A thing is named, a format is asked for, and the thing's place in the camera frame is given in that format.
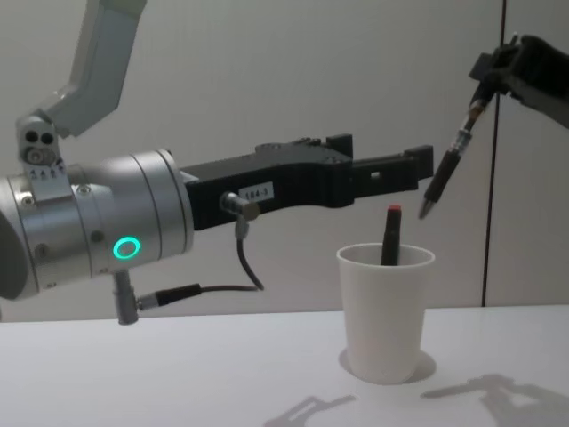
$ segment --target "marker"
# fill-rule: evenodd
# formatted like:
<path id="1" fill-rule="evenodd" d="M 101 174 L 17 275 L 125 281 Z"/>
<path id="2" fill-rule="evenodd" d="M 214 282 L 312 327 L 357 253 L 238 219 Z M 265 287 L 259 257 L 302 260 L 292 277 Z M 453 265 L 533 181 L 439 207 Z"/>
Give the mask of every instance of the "marker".
<path id="1" fill-rule="evenodd" d="M 401 230 L 401 206 L 391 205 L 385 221 L 381 265 L 399 264 L 399 231 Z"/>

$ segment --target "white paper cup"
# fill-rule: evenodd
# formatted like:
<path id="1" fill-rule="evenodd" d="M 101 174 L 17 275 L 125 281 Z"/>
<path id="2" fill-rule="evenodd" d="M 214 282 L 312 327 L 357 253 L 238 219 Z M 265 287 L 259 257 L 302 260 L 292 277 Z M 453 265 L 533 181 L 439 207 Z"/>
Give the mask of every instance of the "white paper cup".
<path id="1" fill-rule="evenodd" d="M 376 384 L 399 384 L 415 371 L 421 353 L 426 288 L 435 255 L 401 245 L 399 265 L 381 265 L 381 243 L 337 253 L 354 375 Z"/>

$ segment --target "table surface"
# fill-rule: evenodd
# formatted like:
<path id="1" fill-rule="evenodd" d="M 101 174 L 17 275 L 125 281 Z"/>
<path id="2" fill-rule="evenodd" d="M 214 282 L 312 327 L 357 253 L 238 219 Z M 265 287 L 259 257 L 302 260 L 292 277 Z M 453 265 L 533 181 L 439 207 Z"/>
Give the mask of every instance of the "table surface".
<path id="1" fill-rule="evenodd" d="M 4 324 L 0 424 L 566 427 L 568 327 L 563 306 L 428 310 L 416 375 L 382 387 L 346 370 L 341 312 Z"/>

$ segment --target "black cable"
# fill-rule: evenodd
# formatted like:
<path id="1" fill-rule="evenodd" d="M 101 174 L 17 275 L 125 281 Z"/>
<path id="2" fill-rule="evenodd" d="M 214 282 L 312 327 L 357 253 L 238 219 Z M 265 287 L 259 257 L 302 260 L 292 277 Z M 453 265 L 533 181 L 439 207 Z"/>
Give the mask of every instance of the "black cable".
<path id="1" fill-rule="evenodd" d="M 237 239 L 237 255 L 239 256 L 239 262 L 241 262 L 241 266 L 243 267 L 243 270 L 245 270 L 245 273 L 247 273 L 247 276 L 249 276 L 249 279 L 255 284 L 257 289 L 264 291 L 265 286 L 260 282 L 259 278 L 257 278 L 249 265 L 249 262 L 247 262 L 247 259 L 245 258 L 243 239 L 241 238 Z"/>
<path id="2" fill-rule="evenodd" d="M 223 292 L 223 291 L 245 291 L 245 292 L 257 292 L 259 289 L 253 286 L 206 286 L 202 287 L 202 293 L 204 292 Z"/>
<path id="3" fill-rule="evenodd" d="M 225 286 L 206 286 L 201 287 L 198 283 L 194 285 L 187 285 L 181 287 L 175 287 L 173 289 L 165 289 L 163 291 L 158 291 L 154 293 L 156 297 L 156 303 L 158 307 L 164 307 L 165 305 L 171 304 L 173 302 L 185 300 L 198 296 L 206 292 L 227 292 L 227 291 L 238 291 L 238 292 L 257 292 L 264 291 L 265 286 L 260 282 L 259 278 L 253 272 L 247 258 L 245 257 L 243 249 L 243 239 L 237 239 L 237 255 L 239 256 L 239 262 L 249 279 L 255 284 L 255 286 L 236 286 L 236 285 L 225 285 Z"/>

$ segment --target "pen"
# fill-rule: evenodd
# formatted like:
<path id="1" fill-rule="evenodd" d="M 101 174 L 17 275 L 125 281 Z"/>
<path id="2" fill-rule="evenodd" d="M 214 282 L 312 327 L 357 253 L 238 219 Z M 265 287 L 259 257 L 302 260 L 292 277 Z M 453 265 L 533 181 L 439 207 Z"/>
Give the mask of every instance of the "pen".
<path id="1" fill-rule="evenodd" d="M 385 221 L 381 265 L 399 264 L 399 231 L 401 230 L 401 206 L 391 205 Z"/>
<path id="2" fill-rule="evenodd" d="M 451 148 L 445 152 L 445 156 L 437 168 L 433 181 L 430 182 L 430 185 L 425 192 L 425 198 L 423 199 L 421 210 L 419 211 L 420 219 L 425 218 L 429 214 L 443 195 L 446 184 L 453 176 L 456 166 L 461 161 L 462 155 L 469 146 L 470 140 L 472 139 L 472 128 L 474 127 L 474 124 L 482 113 L 484 113 L 495 93 L 496 88 L 494 85 L 486 83 L 478 85 L 478 88 L 472 97 L 469 112 L 462 122 L 461 128 L 457 132 Z"/>

